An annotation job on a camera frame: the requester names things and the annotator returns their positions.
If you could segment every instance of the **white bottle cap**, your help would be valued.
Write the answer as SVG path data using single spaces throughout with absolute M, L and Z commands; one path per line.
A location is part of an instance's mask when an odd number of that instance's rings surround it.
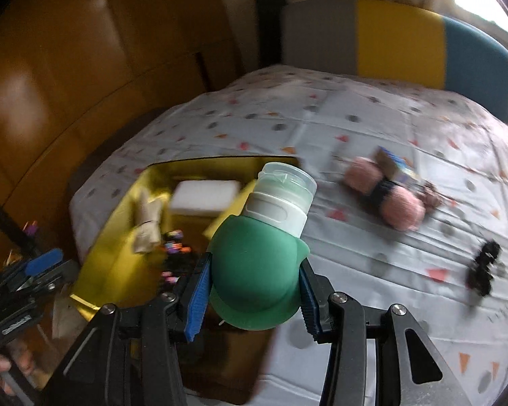
M 270 162 L 258 174 L 241 215 L 299 238 L 315 192 L 316 182 L 306 172 L 285 163 Z

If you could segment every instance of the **metal screw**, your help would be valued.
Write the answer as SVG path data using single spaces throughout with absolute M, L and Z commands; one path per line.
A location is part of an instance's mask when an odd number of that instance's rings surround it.
M 394 303 L 391 306 L 391 311 L 393 311 L 397 316 L 404 316 L 406 314 L 406 307 L 400 303 Z
M 103 314 L 108 315 L 108 314 L 113 314 L 116 309 L 117 309 L 117 307 L 115 305 L 113 305 L 112 303 L 106 303 L 106 305 L 102 306 L 100 311 Z
M 331 295 L 331 300 L 337 303 L 345 303 L 348 300 L 348 296 L 343 292 L 335 292 Z
M 162 299 L 166 302 L 173 302 L 176 299 L 176 297 L 177 296 L 175 296 L 175 294 L 171 292 L 162 293 Z

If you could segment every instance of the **white block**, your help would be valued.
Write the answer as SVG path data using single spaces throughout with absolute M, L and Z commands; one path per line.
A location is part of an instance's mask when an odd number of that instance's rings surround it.
M 230 206 L 240 188 L 235 180 L 186 180 L 177 185 L 169 210 L 177 215 L 217 217 Z

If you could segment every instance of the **patterned bedsheet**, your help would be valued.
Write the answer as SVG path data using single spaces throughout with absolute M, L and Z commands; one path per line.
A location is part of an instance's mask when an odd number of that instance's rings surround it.
M 363 212 L 339 184 L 378 145 L 450 197 L 419 230 Z M 83 258 L 146 165 L 180 158 L 294 154 L 318 183 L 302 238 L 317 273 L 364 305 L 406 305 L 474 405 L 508 382 L 508 126 L 456 93 L 274 66 L 163 113 L 111 155 L 73 197 Z M 465 287 L 486 239 L 503 250 L 491 296 Z M 374 396 L 369 348 L 367 402 Z M 277 329 L 252 405 L 318 404 L 329 355 L 298 313 Z

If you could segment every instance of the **blue gripper pad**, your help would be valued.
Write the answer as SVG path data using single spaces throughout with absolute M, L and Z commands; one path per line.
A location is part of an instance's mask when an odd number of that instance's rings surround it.
M 301 312 L 303 313 L 306 330 L 316 338 L 322 333 L 320 308 L 302 268 L 299 269 L 299 293 L 301 294 Z
M 63 257 L 64 254 L 60 249 L 52 249 L 31 260 L 24 268 L 24 273 L 26 276 L 38 276 L 47 269 L 60 263 Z
M 188 304 L 185 337 L 189 342 L 193 341 L 195 335 L 202 329 L 203 317 L 209 303 L 212 285 L 211 260 L 208 259 L 201 271 L 198 282 L 190 297 L 190 303 Z

